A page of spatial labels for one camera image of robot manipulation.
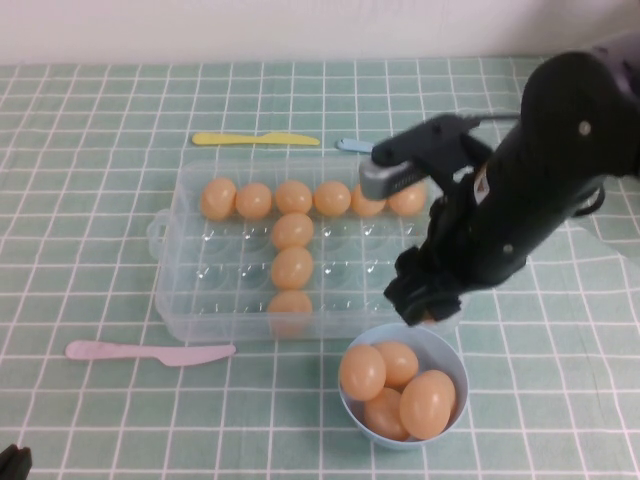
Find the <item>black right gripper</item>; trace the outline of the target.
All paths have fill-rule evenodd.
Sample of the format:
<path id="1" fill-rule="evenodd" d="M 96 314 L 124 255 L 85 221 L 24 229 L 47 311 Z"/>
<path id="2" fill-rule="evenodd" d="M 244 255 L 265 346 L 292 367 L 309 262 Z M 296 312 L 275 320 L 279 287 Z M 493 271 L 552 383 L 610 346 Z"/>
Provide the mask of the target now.
<path id="1" fill-rule="evenodd" d="M 528 161 L 521 154 L 492 154 L 456 182 L 446 162 L 426 163 L 443 196 L 430 210 L 427 238 L 397 260 L 397 277 L 385 298 L 408 326 L 461 310 L 459 295 L 496 286 L 528 255 Z"/>

